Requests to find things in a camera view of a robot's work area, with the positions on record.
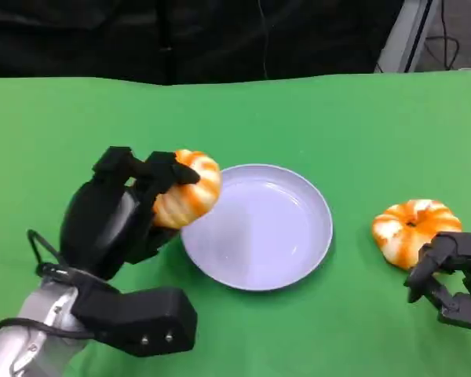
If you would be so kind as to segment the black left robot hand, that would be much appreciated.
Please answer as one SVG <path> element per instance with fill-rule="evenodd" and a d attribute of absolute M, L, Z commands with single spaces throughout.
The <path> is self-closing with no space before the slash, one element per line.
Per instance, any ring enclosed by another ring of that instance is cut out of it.
<path fill-rule="evenodd" d="M 141 161 L 131 148 L 111 146 L 68 205 L 60 230 L 60 256 L 70 267 L 110 280 L 124 263 L 137 264 L 157 255 L 176 230 L 154 225 L 155 200 L 175 185 L 199 179 L 172 152 L 153 152 Z"/>

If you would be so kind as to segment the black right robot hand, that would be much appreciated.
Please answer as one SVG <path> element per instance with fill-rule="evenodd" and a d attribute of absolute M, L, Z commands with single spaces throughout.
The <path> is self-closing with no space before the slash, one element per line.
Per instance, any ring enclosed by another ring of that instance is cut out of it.
<path fill-rule="evenodd" d="M 451 294 L 434 277 L 435 273 L 461 271 L 466 293 Z M 418 262 L 411 268 L 404 286 L 407 301 L 426 298 L 437 310 L 443 324 L 471 329 L 471 232 L 439 232 L 418 252 Z"/>

